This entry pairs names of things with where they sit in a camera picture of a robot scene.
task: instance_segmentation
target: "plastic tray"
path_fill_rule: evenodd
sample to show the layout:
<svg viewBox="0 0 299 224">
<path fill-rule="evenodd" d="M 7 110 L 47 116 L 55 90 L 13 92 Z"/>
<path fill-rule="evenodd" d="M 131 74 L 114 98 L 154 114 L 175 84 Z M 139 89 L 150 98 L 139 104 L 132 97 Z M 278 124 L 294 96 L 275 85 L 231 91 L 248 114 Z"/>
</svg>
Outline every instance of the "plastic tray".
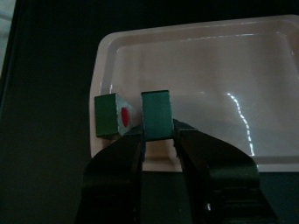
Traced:
<svg viewBox="0 0 299 224">
<path fill-rule="evenodd" d="M 239 147 L 262 172 L 299 172 L 299 17 L 279 16 L 124 31 L 99 44 L 94 97 L 168 89 L 172 117 Z M 179 171 L 172 141 L 147 143 L 144 170 Z"/>
</svg>

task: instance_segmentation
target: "black surface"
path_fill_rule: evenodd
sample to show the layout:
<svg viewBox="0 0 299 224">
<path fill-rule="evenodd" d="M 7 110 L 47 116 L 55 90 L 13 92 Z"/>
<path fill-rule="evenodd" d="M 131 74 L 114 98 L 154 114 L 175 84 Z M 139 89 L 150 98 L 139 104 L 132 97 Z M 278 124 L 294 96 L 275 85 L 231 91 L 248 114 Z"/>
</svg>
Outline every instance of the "black surface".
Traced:
<svg viewBox="0 0 299 224">
<path fill-rule="evenodd" d="M 74 223 L 90 161 L 90 83 L 107 34 L 282 14 L 299 14 L 298 0 L 17 0 L 0 86 L 0 221 Z M 162 177 L 180 181 L 167 173 Z M 144 181 L 152 179 L 144 191 L 160 186 L 168 193 L 160 178 L 144 175 Z M 283 223 L 299 223 L 298 179 L 298 174 L 262 175 Z M 164 195 L 164 202 L 175 201 Z M 159 213 L 171 218 L 175 211 L 170 206 Z"/>
</svg>

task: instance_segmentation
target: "green cube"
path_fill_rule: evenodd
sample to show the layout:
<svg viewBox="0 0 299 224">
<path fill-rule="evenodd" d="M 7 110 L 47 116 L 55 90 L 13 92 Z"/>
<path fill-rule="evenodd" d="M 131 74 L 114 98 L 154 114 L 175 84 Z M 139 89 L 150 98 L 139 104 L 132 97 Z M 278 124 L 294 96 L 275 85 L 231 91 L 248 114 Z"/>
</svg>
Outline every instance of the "green cube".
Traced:
<svg viewBox="0 0 299 224">
<path fill-rule="evenodd" d="M 170 91 L 143 92 L 144 140 L 174 138 L 174 118 Z"/>
<path fill-rule="evenodd" d="M 96 136 L 118 139 L 132 128 L 132 106 L 118 94 L 95 97 Z"/>
</svg>

